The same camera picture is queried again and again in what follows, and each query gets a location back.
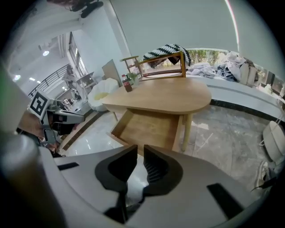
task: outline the ceiling light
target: ceiling light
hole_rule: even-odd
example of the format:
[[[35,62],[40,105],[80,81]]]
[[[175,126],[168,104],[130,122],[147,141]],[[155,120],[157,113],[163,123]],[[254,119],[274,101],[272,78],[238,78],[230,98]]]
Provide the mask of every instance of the ceiling light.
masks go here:
[[[17,80],[20,79],[20,77],[21,77],[21,75],[19,75],[19,74],[18,74],[18,75],[15,75],[14,80],[17,81]]]
[[[47,56],[49,54],[49,51],[45,51],[44,53],[43,53],[43,56]]]

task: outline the wooden chair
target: wooden chair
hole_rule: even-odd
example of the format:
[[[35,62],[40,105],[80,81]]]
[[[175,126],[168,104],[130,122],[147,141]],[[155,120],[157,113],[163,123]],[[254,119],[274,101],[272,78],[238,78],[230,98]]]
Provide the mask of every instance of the wooden chair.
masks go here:
[[[180,68],[181,69],[172,69],[172,70],[161,70],[161,71],[155,71],[155,72],[151,72],[151,73],[143,73],[141,65],[144,63],[148,63],[148,62],[152,62],[152,61],[156,61],[162,58],[168,58],[168,57],[180,57]],[[185,66],[185,61],[184,61],[184,57],[183,57],[183,52],[177,52],[177,53],[173,53],[170,55],[163,55],[163,56],[159,56],[157,58],[153,58],[153,59],[147,59],[147,60],[143,60],[143,61],[138,61],[137,60],[138,56],[134,56],[134,57],[129,57],[129,58],[124,58],[121,59],[120,61],[124,61],[126,64],[126,67],[128,69],[128,71],[130,72],[130,68],[132,67],[137,67],[140,74],[141,74],[141,78],[139,79],[140,81],[147,81],[147,80],[154,80],[154,79],[163,79],[163,78],[172,78],[172,77],[186,77],[186,66]],[[128,65],[127,60],[133,60],[133,64]],[[164,76],[164,77],[149,77],[149,76],[153,76],[153,75],[159,75],[159,74],[165,74],[165,73],[178,73],[178,74],[174,74],[174,75],[170,75],[170,76]]]

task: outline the black and white blanket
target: black and white blanket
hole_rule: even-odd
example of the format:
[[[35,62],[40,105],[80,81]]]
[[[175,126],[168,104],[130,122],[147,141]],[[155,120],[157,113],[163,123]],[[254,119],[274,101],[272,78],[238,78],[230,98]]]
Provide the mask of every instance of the black and white blanket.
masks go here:
[[[153,59],[153,58],[157,58],[163,55],[170,55],[170,54],[180,52],[180,51],[183,52],[183,57],[184,57],[184,61],[186,62],[186,64],[190,66],[191,58],[190,58],[188,51],[185,48],[181,47],[180,45],[176,45],[176,44],[164,45],[151,52],[145,53],[143,55],[143,60]],[[180,57],[175,56],[175,57],[169,57],[168,59],[173,65],[175,65],[176,63],[179,62]],[[165,60],[166,58],[158,59],[156,61],[148,62],[148,65],[151,68],[154,68],[158,64],[164,62]]]

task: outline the tiled floor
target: tiled floor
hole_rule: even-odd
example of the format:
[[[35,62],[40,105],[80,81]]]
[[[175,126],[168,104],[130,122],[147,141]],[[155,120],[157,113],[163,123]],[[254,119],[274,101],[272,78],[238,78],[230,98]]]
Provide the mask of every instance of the tiled floor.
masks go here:
[[[209,106],[193,115],[191,134],[184,154],[211,162],[250,191],[254,188],[261,161],[268,161],[263,147],[258,145],[268,123],[267,120],[244,112]],[[67,151],[61,153],[74,156],[120,147],[119,143],[106,135],[114,124],[113,114],[104,114]],[[128,192],[132,200],[139,200],[142,188],[148,184],[146,176],[143,157],[138,156],[138,165],[128,180],[129,186],[133,187]]]

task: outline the wooden table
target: wooden table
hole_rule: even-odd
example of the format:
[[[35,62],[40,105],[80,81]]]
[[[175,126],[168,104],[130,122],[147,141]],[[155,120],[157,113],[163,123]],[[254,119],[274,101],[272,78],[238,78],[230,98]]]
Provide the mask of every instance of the wooden table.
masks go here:
[[[192,114],[205,108],[211,98],[206,84],[192,78],[179,77],[142,81],[129,93],[124,87],[120,87],[103,98],[102,103],[109,111],[118,113],[133,109],[183,116],[185,132],[182,151],[185,151]]]

